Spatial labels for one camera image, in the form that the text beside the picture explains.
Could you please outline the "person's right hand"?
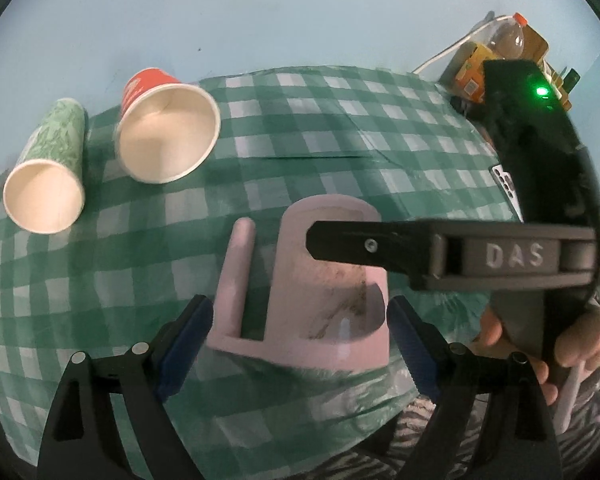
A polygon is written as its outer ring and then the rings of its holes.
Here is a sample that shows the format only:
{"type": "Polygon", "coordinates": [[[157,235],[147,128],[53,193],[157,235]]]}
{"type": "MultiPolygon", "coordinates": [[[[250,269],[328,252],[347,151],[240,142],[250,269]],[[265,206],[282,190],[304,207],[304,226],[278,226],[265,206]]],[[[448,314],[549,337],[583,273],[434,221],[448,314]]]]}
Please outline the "person's right hand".
{"type": "MultiPolygon", "coordinates": [[[[503,325],[487,307],[480,320],[480,334],[470,344],[478,356],[506,359],[518,348],[504,335],[503,325]]],[[[562,333],[555,344],[554,359],[562,367],[582,364],[582,386],[600,372],[600,307],[589,304],[573,326],[562,333]]]]}

